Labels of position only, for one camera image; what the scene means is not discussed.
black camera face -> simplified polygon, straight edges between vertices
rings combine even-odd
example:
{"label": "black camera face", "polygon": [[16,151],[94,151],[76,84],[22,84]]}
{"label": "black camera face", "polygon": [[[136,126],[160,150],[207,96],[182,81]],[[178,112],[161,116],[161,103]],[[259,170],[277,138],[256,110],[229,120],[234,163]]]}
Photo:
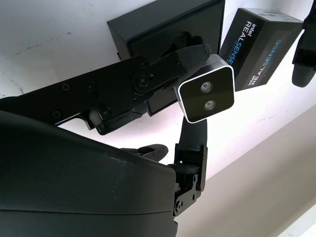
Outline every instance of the black camera face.
{"label": "black camera face", "polygon": [[178,87],[182,110],[190,123],[196,123],[229,109],[234,104],[234,71],[222,66],[204,73],[203,68],[192,79]]}

black plastic cover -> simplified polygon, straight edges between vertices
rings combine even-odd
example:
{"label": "black plastic cover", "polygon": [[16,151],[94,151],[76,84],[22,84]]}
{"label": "black plastic cover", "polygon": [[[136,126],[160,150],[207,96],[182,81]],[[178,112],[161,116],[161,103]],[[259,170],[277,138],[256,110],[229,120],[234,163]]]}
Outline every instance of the black plastic cover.
{"label": "black plastic cover", "polygon": [[0,150],[0,236],[176,233],[171,167],[2,111]]}

intel realsense camera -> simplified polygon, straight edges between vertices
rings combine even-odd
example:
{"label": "intel realsense camera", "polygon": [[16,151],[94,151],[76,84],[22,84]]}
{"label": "intel realsense camera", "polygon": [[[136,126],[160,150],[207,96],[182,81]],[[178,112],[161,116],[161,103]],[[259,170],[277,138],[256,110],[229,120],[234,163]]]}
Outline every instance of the intel realsense camera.
{"label": "intel realsense camera", "polygon": [[180,107],[189,123],[202,121],[234,104],[234,70],[219,55],[175,87]]}

black box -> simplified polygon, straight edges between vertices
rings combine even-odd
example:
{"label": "black box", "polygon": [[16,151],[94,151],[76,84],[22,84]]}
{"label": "black box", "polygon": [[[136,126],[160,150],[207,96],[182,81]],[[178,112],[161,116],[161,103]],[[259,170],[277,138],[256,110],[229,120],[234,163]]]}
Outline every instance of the black box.
{"label": "black box", "polygon": [[265,85],[302,30],[278,11],[239,8],[220,56],[235,72],[235,90]]}
{"label": "black box", "polygon": [[[108,22],[121,60],[145,56],[150,63],[183,47],[209,44],[219,53],[225,0],[157,0]],[[148,102],[153,115],[177,101],[173,90]]]}

camera lens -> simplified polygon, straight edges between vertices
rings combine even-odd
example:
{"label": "camera lens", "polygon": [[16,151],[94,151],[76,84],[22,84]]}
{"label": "camera lens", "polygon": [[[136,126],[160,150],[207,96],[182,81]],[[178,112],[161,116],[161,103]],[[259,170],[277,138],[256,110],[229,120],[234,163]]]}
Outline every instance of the camera lens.
{"label": "camera lens", "polygon": [[215,107],[215,104],[216,104],[215,101],[212,101],[212,100],[207,101],[204,105],[204,108],[206,110],[212,110]]}
{"label": "camera lens", "polygon": [[203,93],[208,93],[212,89],[213,85],[210,82],[204,82],[201,86],[201,91]]}

